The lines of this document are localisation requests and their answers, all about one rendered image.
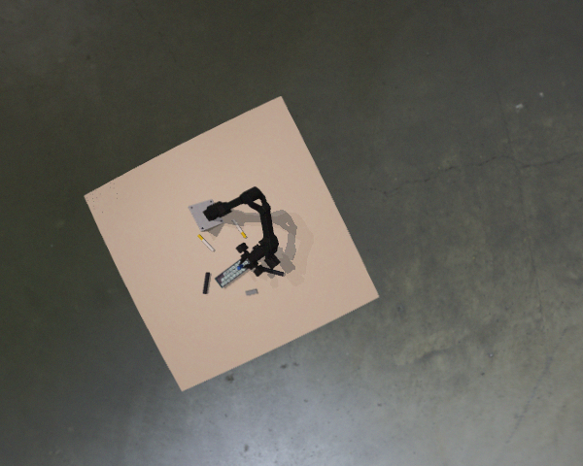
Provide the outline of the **black cylinder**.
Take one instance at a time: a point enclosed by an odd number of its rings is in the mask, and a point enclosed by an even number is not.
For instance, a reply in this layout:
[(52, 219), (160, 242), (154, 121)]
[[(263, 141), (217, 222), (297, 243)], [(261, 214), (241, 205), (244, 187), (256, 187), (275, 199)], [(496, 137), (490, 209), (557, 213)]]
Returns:
[(263, 268), (264, 268), (264, 272), (266, 272), (266, 273), (270, 273), (270, 274), (274, 274), (274, 275), (278, 275), (278, 276), (282, 276), (282, 277), (284, 276), (284, 272), (276, 271), (273, 269), (271, 270), (271, 269), (265, 268), (265, 267), (263, 267)]
[(204, 286), (203, 294), (207, 294), (207, 288), (208, 288), (209, 277), (210, 277), (210, 272), (206, 272), (206, 273), (205, 273), (204, 284), (203, 284), (203, 286)]

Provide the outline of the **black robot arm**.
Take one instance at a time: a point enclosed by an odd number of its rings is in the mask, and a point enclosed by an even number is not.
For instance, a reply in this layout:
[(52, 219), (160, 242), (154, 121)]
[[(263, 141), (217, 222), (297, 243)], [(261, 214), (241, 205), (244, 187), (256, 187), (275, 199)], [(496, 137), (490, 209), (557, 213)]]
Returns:
[[(258, 198), (261, 201), (262, 206), (254, 202)], [(208, 206), (207, 209), (203, 211), (203, 214), (209, 221), (211, 221), (231, 213), (230, 209), (241, 204), (247, 204), (250, 208), (258, 211), (260, 215), (263, 238), (259, 241), (260, 246), (255, 245), (253, 249), (256, 250), (258, 257), (265, 256), (264, 261), (272, 270), (281, 263), (281, 261), (274, 254), (278, 249), (279, 242), (273, 231), (273, 224), (270, 213), (271, 207), (267, 203), (265, 195), (256, 186), (243, 191), (239, 197), (231, 201), (218, 201)]]

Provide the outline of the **grey letter keyboard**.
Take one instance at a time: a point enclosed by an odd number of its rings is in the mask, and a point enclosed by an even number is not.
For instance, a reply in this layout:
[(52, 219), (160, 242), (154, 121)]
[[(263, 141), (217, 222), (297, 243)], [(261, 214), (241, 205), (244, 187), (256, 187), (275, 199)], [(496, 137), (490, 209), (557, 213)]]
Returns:
[[(248, 269), (242, 269), (242, 268), (240, 270), (237, 270), (237, 267), (239, 266), (240, 260), (241, 260), (241, 258), (238, 261), (236, 261), (234, 264), (232, 264), (224, 272), (222, 272), (220, 275), (214, 277), (214, 279), (217, 281), (217, 283), (220, 285), (221, 288), (226, 286), (228, 283), (233, 282), (237, 277), (239, 277), (241, 274), (243, 274), (245, 271), (248, 270)], [(249, 263), (251, 263), (251, 262), (247, 258), (242, 263), (243, 267)]]

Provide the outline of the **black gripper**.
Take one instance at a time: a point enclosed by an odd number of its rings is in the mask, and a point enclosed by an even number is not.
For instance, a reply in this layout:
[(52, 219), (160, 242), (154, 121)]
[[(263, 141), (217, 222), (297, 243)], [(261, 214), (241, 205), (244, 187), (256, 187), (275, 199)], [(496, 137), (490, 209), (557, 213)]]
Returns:
[(258, 266), (257, 261), (259, 261), (260, 259), (262, 259), (262, 257), (258, 257), (256, 254), (256, 250), (253, 250), (252, 252), (248, 252), (247, 251), (247, 245), (245, 243), (240, 244), (239, 246), (236, 247), (236, 250), (241, 253), (244, 252), (242, 255), (240, 255), (241, 260), (240, 260), (240, 264), (242, 264), (247, 258), (248, 260), (251, 262), (247, 265), (245, 265), (244, 267), (242, 267), (242, 269), (250, 269), (252, 270), (253, 268), (256, 268), (254, 270), (254, 274), (258, 277), (260, 276), (263, 272), (264, 272), (264, 268), (261, 266), (261, 264)]

